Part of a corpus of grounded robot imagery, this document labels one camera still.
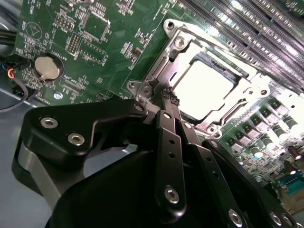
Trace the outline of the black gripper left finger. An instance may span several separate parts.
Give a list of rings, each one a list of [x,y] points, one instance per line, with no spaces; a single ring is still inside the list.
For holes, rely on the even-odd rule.
[[[14,177],[45,197],[53,220],[130,218],[149,210],[179,219],[186,209],[179,100],[165,89],[158,103],[153,109],[110,99],[29,110]]]

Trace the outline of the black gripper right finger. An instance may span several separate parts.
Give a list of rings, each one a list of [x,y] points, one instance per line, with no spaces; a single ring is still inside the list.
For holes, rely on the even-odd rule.
[[[299,224],[218,142],[200,141],[171,104],[181,137],[187,210],[180,228],[297,228]]]

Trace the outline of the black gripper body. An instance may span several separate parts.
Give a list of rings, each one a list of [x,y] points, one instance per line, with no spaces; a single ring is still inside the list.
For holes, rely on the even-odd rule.
[[[145,127],[136,152],[68,189],[49,228],[179,228],[187,210],[177,130]]]

